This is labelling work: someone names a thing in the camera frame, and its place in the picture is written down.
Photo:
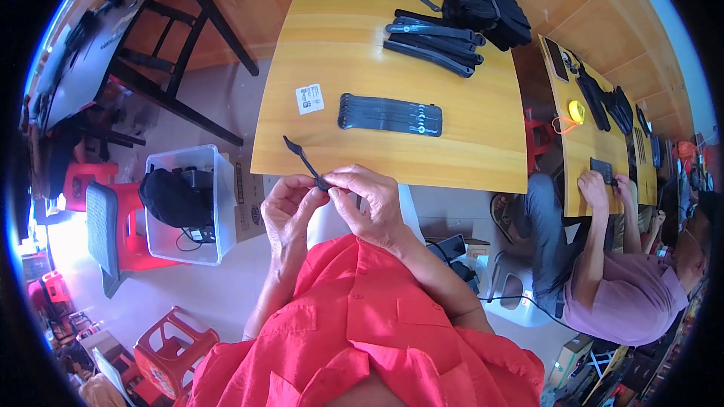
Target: wooden wall panel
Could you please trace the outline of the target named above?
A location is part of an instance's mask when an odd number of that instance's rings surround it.
[[[611,84],[620,85],[631,101],[661,92],[656,65],[647,52],[618,68],[602,74]]]
[[[609,0],[591,0],[550,33],[600,73],[637,58],[646,49]]]
[[[86,8],[102,1],[70,0],[53,33],[58,34],[65,23],[74,23]],[[193,0],[160,1],[187,10],[195,6]],[[215,1],[253,56],[272,56],[291,0]],[[676,132],[671,135],[673,138],[688,138],[693,133],[681,69],[648,0],[517,1],[528,16],[534,34],[550,36],[575,50],[589,65],[620,84],[632,101],[646,100],[647,116],[665,120],[659,129]],[[152,51],[164,24],[165,18],[142,16],[127,45]],[[186,34],[183,24],[175,25],[161,56],[175,60]],[[213,24],[207,23],[188,69],[234,61],[235,56]]]

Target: cardboard box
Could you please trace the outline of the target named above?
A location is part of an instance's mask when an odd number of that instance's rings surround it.
[[[243,242],[267,232],[261,219],[261,203],[264,201],[264,177],[251,173],[251,159],[222,156],[234,166],[234,208],[236,241]]]
[[[553,365],[548,383],[553,385],[556,390],[567,384],[568,376],[575,371],[575,368],[578,367],[577,363],[587,355],[592,345],[593,339],[583,333],[579,333],[574,339],[568,341]]]
[[[480,239],[466,239],[468,245],[468,258],[478,258],[482,255],[490,255],[490,242]]]

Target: person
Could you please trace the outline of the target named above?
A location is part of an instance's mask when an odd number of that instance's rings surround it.
[[[294,175],[264,201],[271,267],[245,340],[212,348],[188,405],[539,405],[541,361],[494,334],[405,224],[397,182],[359,165],[323,177],[329,195]],[[308,249],[334,210],[347,233]]]
[[[578,179],[592,210],[584,243],[566,245],[563,210],[552,179],[544,174],[531,176],[528,193],[512,201],[494,197],[491,209],[512,240],[533,239],[534,300],[544,311],[587,335],[643,346],[668,330],[701,281],[711,248],[707,216],[712,213],[697,208],[685,223],[673,256],[648,255],[641,248],[629,177],[615,178],[614,195],[623,203],[625,217],[622,254],[604,249],[609,198],[598,172],[589,171]]]

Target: pink shirt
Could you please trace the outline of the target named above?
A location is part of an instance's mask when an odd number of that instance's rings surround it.
[[[566,323],[624,346],[643,346],[661,338],[689,304],[671,257],[605,252],[603,280],[591,311],[571,295],[573,280],[572,275],[564,288]]]
[[[509,339],[453,327],[397,258],[348,234],[309,251],[258,338],[212,348],[188,405],[324,405],[371,369],[415,407],[540,405],[544,376]]]

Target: orange rubber band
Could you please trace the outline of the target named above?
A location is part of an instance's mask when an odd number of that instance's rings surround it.
[[[567,122],[572,122],[572,123],[573,123],[573,126],[568,126],[566,129],[564,129],[564,130],[562,130],[562,131],[559,132],[559,131],[555,128],[555,126],[553,125],[553,123],[555,123],[556,120],[563,120],[563,121],[567,121]],[[553,127],[553,131],[554,131],[554,132],[556,132],[558,135],[561,135],[561,136],[562,136],[564,133],[570,131],[571,129],[575,128],[576,126],[581,125],[581,123],[579,123],[579,122],[577,122],[577,121],[574,121],[574,120],[571,120],[569,117],[555,117],[555,118],[553,118],[553,121],[550,122],[550,125]]]

